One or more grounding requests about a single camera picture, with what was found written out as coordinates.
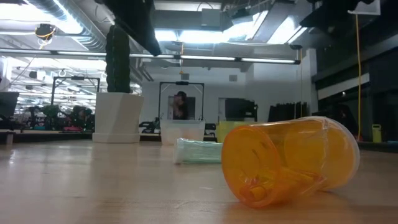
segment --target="metal frame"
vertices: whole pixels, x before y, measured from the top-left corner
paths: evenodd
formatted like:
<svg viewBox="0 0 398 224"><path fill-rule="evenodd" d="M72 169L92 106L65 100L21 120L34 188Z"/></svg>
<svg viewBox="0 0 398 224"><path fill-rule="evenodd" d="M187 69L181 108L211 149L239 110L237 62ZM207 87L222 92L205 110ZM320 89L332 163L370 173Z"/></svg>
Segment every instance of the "metal frame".
<svg viewBox="0 0 398 224"><path fill-rule="evenodd" d="M162 85L163 84L176 84L176 85L201 85L201 117L203 118L203 109L205 107L205 84L204 83L190 83L190 82L160 82L159 83L159 106L157 111L157 117L160 119L160 101L162 97Z"/></svg>
<svg viewBox="0 0 398 224"><path fill-rule="evenodd" d="M55 95L55 89L62 85L62 82L57 84L57 80L62 79L62 82L70 79L70 80L97 80L97 93L100 92L100 84L101 84L101 79L100 78L86 78L86 77L54 77L53 82L52 82L52 92L51 92L51 105L54 105L54 95Z"/></svg>

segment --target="ductwork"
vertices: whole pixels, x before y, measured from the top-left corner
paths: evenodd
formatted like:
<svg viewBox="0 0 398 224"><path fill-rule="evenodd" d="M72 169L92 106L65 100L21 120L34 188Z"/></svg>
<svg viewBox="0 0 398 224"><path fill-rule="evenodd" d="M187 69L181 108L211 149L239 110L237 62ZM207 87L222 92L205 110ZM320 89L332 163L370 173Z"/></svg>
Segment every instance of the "ductwork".
<svg viewBox="0 0 398 224"><path fill-rule="evenodd" d="M90 51L104 52L106 39L93 22L83 11L71 0L24 0L26 3L35 6L42 12L58 19L60 22L78 23L83 31L82 37L74 37Z"/></svg>

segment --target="wooden table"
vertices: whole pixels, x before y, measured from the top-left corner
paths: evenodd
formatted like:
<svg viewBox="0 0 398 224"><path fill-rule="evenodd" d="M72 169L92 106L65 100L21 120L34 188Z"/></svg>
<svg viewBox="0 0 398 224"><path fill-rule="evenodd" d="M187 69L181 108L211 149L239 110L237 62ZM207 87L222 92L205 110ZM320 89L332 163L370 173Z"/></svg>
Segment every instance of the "wooden table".
<svg viewBox="0 0 398 224"><path fill-rule="evenodd" d="M158 142L15 144L0 151L0 223L398 223L398 154L361 156L346 187L255 210L220 165L175 166Z"/></svg>

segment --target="potted plant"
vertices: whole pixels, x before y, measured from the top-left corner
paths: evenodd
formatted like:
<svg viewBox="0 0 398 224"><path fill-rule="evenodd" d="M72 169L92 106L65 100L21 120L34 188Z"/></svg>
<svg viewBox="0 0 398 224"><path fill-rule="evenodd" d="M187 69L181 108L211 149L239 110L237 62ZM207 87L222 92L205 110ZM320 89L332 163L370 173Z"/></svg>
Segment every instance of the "potted plant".
<svg viewBox="0 0 398 224"><path fill-rule="evenodd" d="M144 98L130 89L129 36L117 25L106 36L107 93L96 97L94 142L139 142L139 115Z"/></svg>

